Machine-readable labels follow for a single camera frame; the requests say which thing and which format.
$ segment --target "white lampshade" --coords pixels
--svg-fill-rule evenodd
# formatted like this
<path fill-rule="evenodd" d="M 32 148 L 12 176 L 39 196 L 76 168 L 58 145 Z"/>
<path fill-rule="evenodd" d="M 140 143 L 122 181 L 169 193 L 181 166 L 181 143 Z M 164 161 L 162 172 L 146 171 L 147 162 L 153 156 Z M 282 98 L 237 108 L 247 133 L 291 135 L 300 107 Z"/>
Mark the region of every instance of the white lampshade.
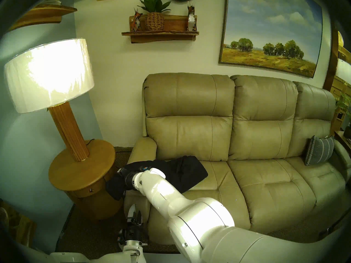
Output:
<path fill-rule="evenodd" d="M 17 112 L 58 105 L 94 87 L 85 39 L 68 39 L 32 48 L 5 64 Z"/>
<path fill-rule="evenodd" d="M 335 76 L 338 76 L 351 85 L 351 65 L 338 58 L 338 66 L 336 67 Z"/>

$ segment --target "tree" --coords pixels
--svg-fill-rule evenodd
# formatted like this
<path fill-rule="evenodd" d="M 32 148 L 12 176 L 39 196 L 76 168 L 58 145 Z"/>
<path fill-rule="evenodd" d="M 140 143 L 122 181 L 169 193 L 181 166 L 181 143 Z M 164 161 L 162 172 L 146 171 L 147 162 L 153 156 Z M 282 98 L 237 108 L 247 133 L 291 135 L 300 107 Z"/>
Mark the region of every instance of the tree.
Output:
<path fill-rule="evenodd" d="M 253 44 L 252 44 L 252 41 L 250 39 L 241 38 L 241 39 L 239 39 L 238 47 L 239 47 L 240 51 L 249 52 L 252 50 Z"/>
<path fill-rule="evenodd" d="M 266 55 L 273 55 L 274 54 L 274 45 L 271 43 L 267 43 L 265 46 L 263 46 L 263 51 L 264 51 L 264 54 L 266 54 Z"/>
<path fill-rule="evenodd" d="M 287 58 L 294 57 L 296 54 L 296 42 L 294 40 L 289 40 L 287 43 L 285 43 L 284 49 L 285 56 Z"/>
<path fill-rule="evenodd" d="M 274 54 L 280 56 L 284 53 L 284 46 L 282 43 L 277 43 L 274 47 Z"/>
<path fill-rule="evenodd" d="M 239 42 L 237 41 L 232 41 L 232 43 L 230 43 L 230 47 L 232 47 L 233 49 L 236 49 L 238 46 Z"/>
<path fill-rule="evenodd" d="M 295 58 L 299 58 L 301 53 L 301 49 L 298 45 L 296 45 L 296 53 L 295 53 Z"/>

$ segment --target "field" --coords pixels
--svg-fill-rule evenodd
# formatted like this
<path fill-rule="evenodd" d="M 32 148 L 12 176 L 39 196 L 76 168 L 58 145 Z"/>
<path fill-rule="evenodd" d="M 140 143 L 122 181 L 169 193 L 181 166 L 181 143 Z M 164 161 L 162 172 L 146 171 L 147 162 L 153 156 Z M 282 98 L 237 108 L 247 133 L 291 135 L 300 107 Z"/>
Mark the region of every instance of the field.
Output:
<path fill-rule="evenodd" d="M 222 62 L 281 69 L 308 77 L 313 77 L 316 67 L 314 63 L 303 59 L 288 59 L 284 56 L 265 55 L 260 50 L 242 52 L 231 48 L 223 48 Z"/>

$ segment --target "woven basket planter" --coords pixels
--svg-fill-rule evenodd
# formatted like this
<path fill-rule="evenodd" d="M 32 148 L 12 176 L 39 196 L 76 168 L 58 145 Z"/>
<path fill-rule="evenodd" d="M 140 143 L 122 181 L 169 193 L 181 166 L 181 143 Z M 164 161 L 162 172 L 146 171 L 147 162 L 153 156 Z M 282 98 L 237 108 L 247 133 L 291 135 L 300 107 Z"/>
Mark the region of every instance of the woven basket planter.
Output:
<path fill-rule="evenodd" d="M 145 20 L 145 27 L 148 31 L 161 31 L 165 27 L 163 15 L 158 12 L 148 13 Z"/>

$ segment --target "couch backrest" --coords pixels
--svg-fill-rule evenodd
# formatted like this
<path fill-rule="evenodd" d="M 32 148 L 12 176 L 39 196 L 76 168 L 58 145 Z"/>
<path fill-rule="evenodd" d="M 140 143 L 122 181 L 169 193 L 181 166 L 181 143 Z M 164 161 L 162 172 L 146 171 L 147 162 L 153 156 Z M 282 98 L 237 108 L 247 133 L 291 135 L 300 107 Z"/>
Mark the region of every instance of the couch backrest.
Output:
<path fill-rule="evenodd" d="M 335 111 L 335 98 L 329 91 L 301 82 L 294 83 L 299 95 L 287 157 L 300 156 L 312 136 L 329 136 Z"/>
<path fill-rule="evenodd" d="M 229 160 L 286 157 L 298 95 L 295 84 L 250 75 L 231 79 L 235 98 Z"/>
<path fill-rule="evenodd" d="M 144 128 L 156 141 L 157 158 L 228 160 L 234 87 L 226 75 L 148 75 L 143 84 Z"/>

